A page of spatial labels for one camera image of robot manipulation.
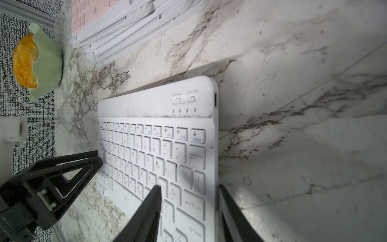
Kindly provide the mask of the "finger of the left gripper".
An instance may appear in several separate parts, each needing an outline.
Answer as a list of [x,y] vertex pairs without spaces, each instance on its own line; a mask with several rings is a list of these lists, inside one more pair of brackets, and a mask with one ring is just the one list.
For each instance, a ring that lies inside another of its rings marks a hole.
[[47,158],[18,172],[1,188],[36,191],[37,226],[47,230],[63,217],[102,166],[98,151]]

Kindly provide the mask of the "pink keyboard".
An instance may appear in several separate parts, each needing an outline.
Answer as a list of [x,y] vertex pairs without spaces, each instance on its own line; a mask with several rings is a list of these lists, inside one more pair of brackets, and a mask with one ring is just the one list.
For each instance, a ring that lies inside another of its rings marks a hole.
[[152,1],[72,1],[72,37],[88,38]]
[[109,35],[104,44],[86,54],[86,58],[98,68],[105,67],[195,15],[207,4],[208,1],[167,1],[165,7]]
[[125,50],[177,23],[193,1],[73,1],[71,44],[93,64],[109,64]]

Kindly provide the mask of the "white keyboard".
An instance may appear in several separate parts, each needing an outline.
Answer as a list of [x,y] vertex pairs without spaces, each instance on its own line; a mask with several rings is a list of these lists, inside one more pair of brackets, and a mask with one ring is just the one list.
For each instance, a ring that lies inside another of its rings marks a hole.
[[158,241],[217,241],[218,114],[206,76],[101,101],[97,189],[133,217],[159,185]]

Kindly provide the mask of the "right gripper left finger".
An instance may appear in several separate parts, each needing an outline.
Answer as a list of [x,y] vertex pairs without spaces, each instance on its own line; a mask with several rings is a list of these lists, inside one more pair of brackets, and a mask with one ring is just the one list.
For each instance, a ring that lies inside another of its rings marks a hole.
[[162,191],[155,185],[132,219],[114,239],[114,242],[157,241],[162,204]]

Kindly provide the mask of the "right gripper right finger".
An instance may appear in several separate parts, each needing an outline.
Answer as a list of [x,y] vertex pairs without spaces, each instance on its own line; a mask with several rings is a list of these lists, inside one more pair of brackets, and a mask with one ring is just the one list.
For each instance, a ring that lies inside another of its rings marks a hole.
[[219,185],[219,213],[225,242],[263,242],[224,185]]

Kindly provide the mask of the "yellow keyboard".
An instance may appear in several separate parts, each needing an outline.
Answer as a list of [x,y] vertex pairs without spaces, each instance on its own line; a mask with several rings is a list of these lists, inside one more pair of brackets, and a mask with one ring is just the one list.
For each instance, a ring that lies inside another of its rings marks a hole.
[[85,45],[91,44],[92,42],[105,37],[109,34],[112,34],[126,26],[129,26],[131,24],[134,24],[138,22],[139,20],[145,18],[149,14],[151,14],[153,11],[155,11],[159,7],[165,7],[167,1],[152,1],[153,5],[147,4],[144,8],[142,8],[140,11],[136,13],[131,13],[124,18],[120,19],[119,21],[115,22],[114,24],[108,26],[107,28],[98,31],[94,35],[88,37],[88,38],[81,38],[81,36],[77,35],[75,37],[72,37],[71,44],[74,48],[83,47]]

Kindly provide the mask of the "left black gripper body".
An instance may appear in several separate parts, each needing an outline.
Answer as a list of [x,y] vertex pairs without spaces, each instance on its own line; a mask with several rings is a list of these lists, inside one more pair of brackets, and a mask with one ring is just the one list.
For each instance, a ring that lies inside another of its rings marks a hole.
[[39,209],[36,191],[16,192],[10,187],[1,188],[1,241],[32,242],[36,239]]

